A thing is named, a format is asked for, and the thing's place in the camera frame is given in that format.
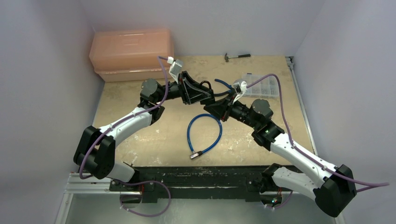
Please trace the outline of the blue cable lock loop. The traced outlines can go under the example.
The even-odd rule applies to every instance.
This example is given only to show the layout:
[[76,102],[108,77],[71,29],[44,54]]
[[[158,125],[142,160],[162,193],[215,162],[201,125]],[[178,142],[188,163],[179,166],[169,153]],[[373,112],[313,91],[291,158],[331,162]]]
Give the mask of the blue cable lock loop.
[[195,160],[210,152],[220,142],[222,134],[223,127],[218,118],[208,113],[195,116],[186,130],[190,159]]

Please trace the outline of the black lock body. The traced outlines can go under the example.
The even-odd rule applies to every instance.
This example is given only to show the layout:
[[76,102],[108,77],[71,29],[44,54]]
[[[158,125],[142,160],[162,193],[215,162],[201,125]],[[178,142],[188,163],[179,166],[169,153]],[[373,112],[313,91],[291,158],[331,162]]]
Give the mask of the black lock body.
[[204,80],[202,82],[200,82],[199,84],[199,88],[204,91],[207,95],[209,96],[213,96],[213,89],[212,89],[212,85],[209,81]]

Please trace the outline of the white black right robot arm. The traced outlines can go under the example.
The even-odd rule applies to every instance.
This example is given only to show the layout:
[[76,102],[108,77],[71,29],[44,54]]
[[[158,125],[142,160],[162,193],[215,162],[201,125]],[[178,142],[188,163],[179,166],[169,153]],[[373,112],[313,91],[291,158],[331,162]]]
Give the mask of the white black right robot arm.
[[285,166],[272,164],[262,173],[260,192],[287,188],[312,199],[331,217],[338,217],[356,196],[351,169],[346,165],[337,167],[326,162],[294,142],[271,120],[273,111],[267,100],[256,99],[247,107],[239,101],[233,102],[233,97],[227,96],[205,105],[204,110],[221,121],[233,118],[253,128],[251,135],[259,146],[298,168],[299,172],[295,172]]

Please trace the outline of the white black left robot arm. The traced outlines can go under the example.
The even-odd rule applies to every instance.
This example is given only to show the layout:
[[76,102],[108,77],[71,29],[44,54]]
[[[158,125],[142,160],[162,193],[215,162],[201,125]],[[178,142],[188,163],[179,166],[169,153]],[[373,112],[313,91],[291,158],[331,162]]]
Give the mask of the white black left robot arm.
[[210,83],[206,80],[198,83],[186,71],[180,73],[176,81],[164,85],[155,79],[147,79],[141,85],[140,103],[129,114],[109,125],[100,128],[89,126],[83,131],[73,157],[74,163],[89,176],[116,179],[128,191],[137,189],[138,171],[130,165],[116,162],[115,149],[135,132],[157,122],[164,112],[162,103],[175,98],[181,98],[187,105],[215,101]]

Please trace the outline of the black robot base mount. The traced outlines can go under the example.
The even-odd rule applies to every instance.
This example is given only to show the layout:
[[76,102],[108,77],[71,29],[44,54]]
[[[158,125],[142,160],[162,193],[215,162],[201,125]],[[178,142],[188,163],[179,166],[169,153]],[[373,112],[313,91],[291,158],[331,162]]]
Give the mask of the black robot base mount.
[[143,203],[158,199],[266,200],[268,195],[293,191],[315,199],[315,184],[294,166],[138,167],[129,186],[117,180],[110,191],[142,196]]

